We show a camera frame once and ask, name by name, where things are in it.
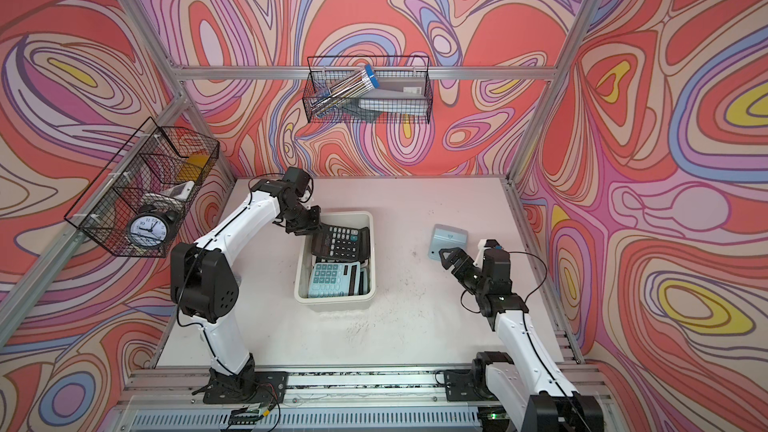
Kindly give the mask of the black calculator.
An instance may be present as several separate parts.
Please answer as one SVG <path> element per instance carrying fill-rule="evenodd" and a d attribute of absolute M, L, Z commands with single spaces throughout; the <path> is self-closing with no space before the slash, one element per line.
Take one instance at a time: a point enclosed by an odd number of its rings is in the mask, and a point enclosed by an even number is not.
<path fill-rule="evenodd" d="M 370 229 L 322 224 L 313 236 L 311 253 L 318 259 L 335 262 L 366 262 L 370 258 Z"/>

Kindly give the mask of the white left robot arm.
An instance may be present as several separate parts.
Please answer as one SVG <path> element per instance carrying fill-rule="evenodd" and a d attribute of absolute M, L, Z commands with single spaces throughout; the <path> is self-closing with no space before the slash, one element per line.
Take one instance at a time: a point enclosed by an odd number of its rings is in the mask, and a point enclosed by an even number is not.
<path fill-rule="evenodd" d="M 272 386 L 257 381 L 253 355 L 236 321 L 242 278 L 234 265 L 245 246 L 271 224 L 297 236 L 317 233 L 321 208 L 307 205 L 313 191 L 313 178 L 301 168 L 290 167 L 277 179 L 261 176 L 219 225 L 171 251 L 175 325 L 198 330 L 210 358 L 207 389 L 228 401 L 252 403 L 261 393 L 278 401 Z"/>

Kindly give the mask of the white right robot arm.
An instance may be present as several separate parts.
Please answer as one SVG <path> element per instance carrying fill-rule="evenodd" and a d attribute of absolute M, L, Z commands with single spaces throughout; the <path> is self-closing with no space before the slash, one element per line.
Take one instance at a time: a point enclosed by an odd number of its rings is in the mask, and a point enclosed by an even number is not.
<path fill-rule="evenodd" d="M 509 431 L 603 431 L 598 399 L 567 379 L 534 328 L 529 297 L 513 291 L 512 253 L 484 239 L 475 259 L 460 247 L 443 248 L 438 256 L 504 346 L 473 360 L 468 379 L 473 393 L 501 404 Z"/>

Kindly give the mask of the white plastic storage box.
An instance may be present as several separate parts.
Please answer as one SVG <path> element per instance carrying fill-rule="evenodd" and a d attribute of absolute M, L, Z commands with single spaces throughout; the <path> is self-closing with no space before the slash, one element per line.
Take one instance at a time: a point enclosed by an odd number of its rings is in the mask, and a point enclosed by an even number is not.
<path fill-rule="evenodd" d="M 368 211 L 323 213 L 306 236 L 294 298 L 315 312 L 364 310 L 376 293 L 374 219 Z"/>

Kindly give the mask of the small light blue calculator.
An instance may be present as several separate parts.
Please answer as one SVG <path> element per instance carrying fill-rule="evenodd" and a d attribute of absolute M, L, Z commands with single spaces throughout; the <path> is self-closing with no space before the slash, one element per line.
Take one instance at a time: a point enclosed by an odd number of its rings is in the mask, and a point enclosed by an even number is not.
<path fill-rule="evenodd" d="M 464 249 L 467 245 L 468 237 L 469 233 L 464 229 L 445 224 L 435 224 L 430 239 L 428 257 L 431 260 L 439 261 L 441 249 Z"/>

